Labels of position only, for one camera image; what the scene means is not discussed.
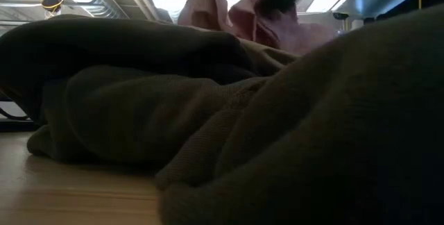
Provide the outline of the pink garment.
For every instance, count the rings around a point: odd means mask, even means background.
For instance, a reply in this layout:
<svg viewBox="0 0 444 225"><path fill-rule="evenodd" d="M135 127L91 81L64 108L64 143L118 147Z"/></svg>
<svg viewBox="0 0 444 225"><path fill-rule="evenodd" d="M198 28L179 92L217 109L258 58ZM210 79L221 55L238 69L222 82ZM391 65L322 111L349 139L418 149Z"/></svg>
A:
<svg viewBox="0 0 444 225"><path fill-rule="evenodd" d="M283 13L259 10L263 0L187 0L177 23L212 31L225 31L238 38L303 55L339 34L333 28L316 23L300 23L296 8Z"/></svg>

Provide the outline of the dark olive hooded garment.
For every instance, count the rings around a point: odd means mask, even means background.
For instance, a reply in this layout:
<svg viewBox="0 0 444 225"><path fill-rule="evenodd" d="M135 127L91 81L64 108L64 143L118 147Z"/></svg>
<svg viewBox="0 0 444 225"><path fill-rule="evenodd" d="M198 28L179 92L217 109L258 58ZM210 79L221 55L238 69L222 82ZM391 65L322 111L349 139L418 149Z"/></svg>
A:
<svg viewBox="0 0 444 225"><path fill-rule="evenodd" d="M0 92L31 153L157 167L166 225L444 225L444 3L303 56L61 15L0 37Z"/></svg>

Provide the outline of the black aluminium table frame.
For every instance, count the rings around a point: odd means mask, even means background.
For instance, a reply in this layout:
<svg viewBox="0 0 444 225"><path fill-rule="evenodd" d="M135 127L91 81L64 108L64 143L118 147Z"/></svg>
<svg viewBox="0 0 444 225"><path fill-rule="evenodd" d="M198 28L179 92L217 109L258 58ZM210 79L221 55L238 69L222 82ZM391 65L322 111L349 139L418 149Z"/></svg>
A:
<svg viewBox="0 0 444 225"><path fill-rule="evenodd" d="M36 131L38 126L30 121L0 119L0 133Z"/></svg>

